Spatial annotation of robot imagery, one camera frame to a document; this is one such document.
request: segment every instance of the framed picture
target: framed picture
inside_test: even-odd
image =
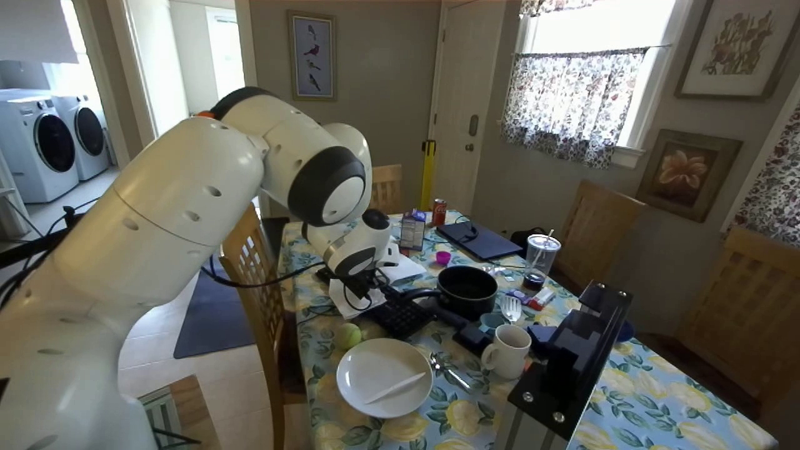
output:
[[[798,28],[795,0],[707,0],[679,98],[765,98]]]
[[[740,144],[727,136],[660,129],[637,198],[703,223]]]
[[[334,20],[327,15],[288,11],[293,98],[334,98]]]

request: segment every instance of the white plate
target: white plate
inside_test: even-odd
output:
[[[422,376],[418,383],[373,400],[419,371]],[[373,418],[399,418],[427,400],[432,369],[418,348],[402,340],[374,338],[342,354],[334,369],[334,385],[355,410]]]

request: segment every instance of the tablecloth pattern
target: tablecloth pattern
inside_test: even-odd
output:
[[[430,263],[432,246],[447,244],[434,229],[424,233],[418,259]],[[290,223],[283,233],[280,269],[290,271],[317,263],[317,253],[300,235],[300,224]],[[474,263],[465,253],[453,249],[449,264],[473,264],[495,275],[497,300],[519,285],[532,268],[519,256],[497,263]],[[438,268],[407,279],[399,288],[434,288]],[[532,313],[524,308],[527,323],[558,324],[578,296],[552,279],[547,288],[554,300]],[[337,385],[337,360],[353,348],[353,331],[359,338],[385,335],[369,319],[347,324],[327,300],[322,283],[310,271],[284,283],[284,303],[297,313],[300,360],[308,383],[310,433],[314,448],[380,448],[380,450],[459,450],[495,448],[497,419],[512,383],[503,383],[479,371],[479,360],[453,340],[453,326],[430,323],[409,335],[422,354],[443,354],[458,371],[474,383],[473,391],[459,390],[438,375],[427,403],[398,419],[374,419],[353,410]],[[587,406],[567,443],[567,448],[773,448],[774,439],[733,410],[727,403],[707,391],[703,385],[682,375],[668,360],[647,350],[637,340],[615,345]]]

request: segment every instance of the chair back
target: chair back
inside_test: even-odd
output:
[[[602,283],[644,211],[644,201],[582,180],[560,233],[558,271],[584,288]]]
[[[249,204],[239,223],[229,229],[223,243],[223,268],[237,285],[260,285],[275,279],[275,256],[268,249],[262,224]],[[260,353],[260,361],[268,380],[269,410],[273,410],[273,448],[283,448],[283,403],[277,376],[277,348],[283,335],[283,296],[280,285],[264,288],[237,288],[242,300],[252,340]]]
[[[402,181],[402,165],[374,165],[369,208],[382,210],[387,215],[402,211],[399,181]]]
[[[800,246],[734,224],[679,341],[769,413],[800,383]]]

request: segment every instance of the black pot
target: black pot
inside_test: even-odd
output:
[[[440,304],[467,319],[495,308],[497,279],[477,268],[455,264],[440,271]]]

